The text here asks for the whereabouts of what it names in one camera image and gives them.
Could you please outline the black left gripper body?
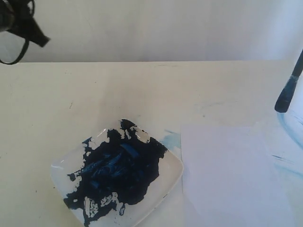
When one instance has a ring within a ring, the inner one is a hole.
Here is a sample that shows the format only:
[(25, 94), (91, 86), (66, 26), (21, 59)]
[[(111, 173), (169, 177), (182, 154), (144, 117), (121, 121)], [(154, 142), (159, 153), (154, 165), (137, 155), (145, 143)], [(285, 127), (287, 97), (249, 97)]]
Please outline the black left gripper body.
[(44, 47), (50, 38), (44, 35), (34, 19), (35, 10), (34, 0), (2, 0), (0, 2), (0, 31), (9, 32), (25, 41)]

